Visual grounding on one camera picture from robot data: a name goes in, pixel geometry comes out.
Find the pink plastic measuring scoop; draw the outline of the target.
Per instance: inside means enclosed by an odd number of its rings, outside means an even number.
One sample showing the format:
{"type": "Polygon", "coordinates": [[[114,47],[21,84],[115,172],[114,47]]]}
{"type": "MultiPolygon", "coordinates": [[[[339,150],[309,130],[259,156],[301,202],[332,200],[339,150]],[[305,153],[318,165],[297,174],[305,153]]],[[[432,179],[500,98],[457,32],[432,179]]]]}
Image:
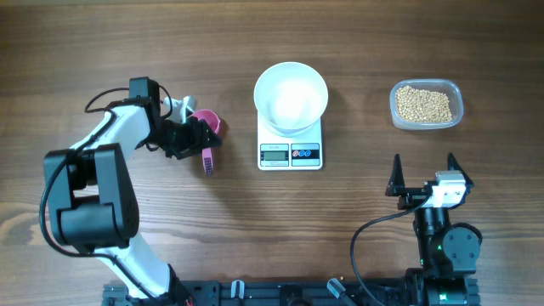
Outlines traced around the pink plastic measuring scoop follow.
{"type": "Polygon", "coordinates": [[[206,144],[201,151],[202,165],[207,176],[213,174],[213,148],[222,144],[219,136],[221,120],[212,110],[202,109],[193,113],[190,118],[195,118],[199,122],[205,122],[206,144]]]}

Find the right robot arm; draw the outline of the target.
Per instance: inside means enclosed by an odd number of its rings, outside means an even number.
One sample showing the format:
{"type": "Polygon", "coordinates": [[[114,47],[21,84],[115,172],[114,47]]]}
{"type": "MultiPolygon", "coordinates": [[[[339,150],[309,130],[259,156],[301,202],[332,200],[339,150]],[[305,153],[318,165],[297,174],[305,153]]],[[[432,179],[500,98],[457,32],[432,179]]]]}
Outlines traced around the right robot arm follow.
{"type": "Polygon", "coordinates": [[[420,267],[405,273],[408,305],[475,306],[481,304],[476,272],[483,236],[467,223],[453,224],[449,211],[465,203],[474,187],[453,154],[447,169],[421,188],[409,188],[399,155],[394,156],[386,196],[399,199],[398,209],[414,215],[420,267]]]}

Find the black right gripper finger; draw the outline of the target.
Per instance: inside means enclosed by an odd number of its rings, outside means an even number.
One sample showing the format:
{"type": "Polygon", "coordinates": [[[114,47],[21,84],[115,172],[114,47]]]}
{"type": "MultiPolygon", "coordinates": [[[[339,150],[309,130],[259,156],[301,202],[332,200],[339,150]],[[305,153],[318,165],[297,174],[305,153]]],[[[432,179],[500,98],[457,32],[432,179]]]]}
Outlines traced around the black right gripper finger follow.
{"type": "Polygon", "coordinates": [[[447,167],[450,171],[458,171],[461,173],[465,180],[465,186],[467,188],[467,191],[470,191],[474,187],[473,181],[468,177],[466,172],[462,169],[458,161],[456,160],[455,156],[452,152],[450,152],[447,156],[447,167]]]}
{"type": "Polygon", "coordinates": [[[401,165],[400,155],[394,156],[394,163],[385,196],[402,196],[405,194],[405,179],[401,165]]]}

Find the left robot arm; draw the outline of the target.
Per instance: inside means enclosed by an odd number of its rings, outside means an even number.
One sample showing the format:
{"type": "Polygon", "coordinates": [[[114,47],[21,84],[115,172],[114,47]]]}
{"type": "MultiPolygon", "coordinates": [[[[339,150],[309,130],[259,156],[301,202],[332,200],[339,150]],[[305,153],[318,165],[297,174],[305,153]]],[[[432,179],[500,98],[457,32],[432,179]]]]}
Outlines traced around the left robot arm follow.
{"type": "Polygon", "coordinates": [[[125,99],[100,108],[104,118],[83,140],[43,159],[39,206],[44,240],[70,258],[96,258],[124,283],[132,305],[192,305],[173,267],[139,233],[139,204],[127,161],[141,147],[178,160],[222,139],[203,119],[161,113],[166,89],[147,76],[130,79],[125,99]]]}

